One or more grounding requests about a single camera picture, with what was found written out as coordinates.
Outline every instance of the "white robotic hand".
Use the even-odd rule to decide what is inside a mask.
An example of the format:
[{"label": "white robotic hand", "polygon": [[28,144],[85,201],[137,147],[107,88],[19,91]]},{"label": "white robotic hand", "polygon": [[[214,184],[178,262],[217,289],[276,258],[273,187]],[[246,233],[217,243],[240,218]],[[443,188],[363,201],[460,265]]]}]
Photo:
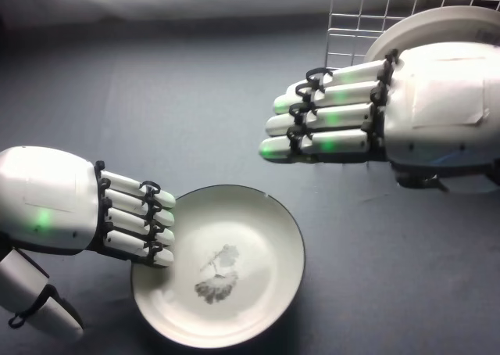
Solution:
[{"label": "white robotic hand", "polygon": [[311,70],[274,103],[260,154],[276,163],[388,161],[401,186],[500,184],[500,48],[445,42]]},{"label": "white robotic hand", "polygon": [[151,267],[173,254],[175,198],[154,182],[110,173],[73,154],[40,147],[0,152],[0,306],[62,339],[83,333],[76,311],[20,249],[73,255],[84,249]]}]

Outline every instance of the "gray surface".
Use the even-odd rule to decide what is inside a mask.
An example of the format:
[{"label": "gray surface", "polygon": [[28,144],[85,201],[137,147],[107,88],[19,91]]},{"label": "gray surface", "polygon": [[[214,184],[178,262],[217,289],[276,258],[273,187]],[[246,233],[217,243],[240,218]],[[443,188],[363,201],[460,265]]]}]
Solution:
[{"label": "gray surface", "polygon": [[[498,354],[500,195],[405,191],[377,163],[281,166],[258,157],[273,99],[321,64],[326,22],[25,35],[0,59],[0,149],[47,145],[104,159],[175,195],[233,183],[280,200],[303,231],[302,288],[275,327],[223,353]],[[66,346],[8,330],[1,313],[2,353],[196,353],[148,327],[127,263],[93,253],[36,259],[87,334]]]}]

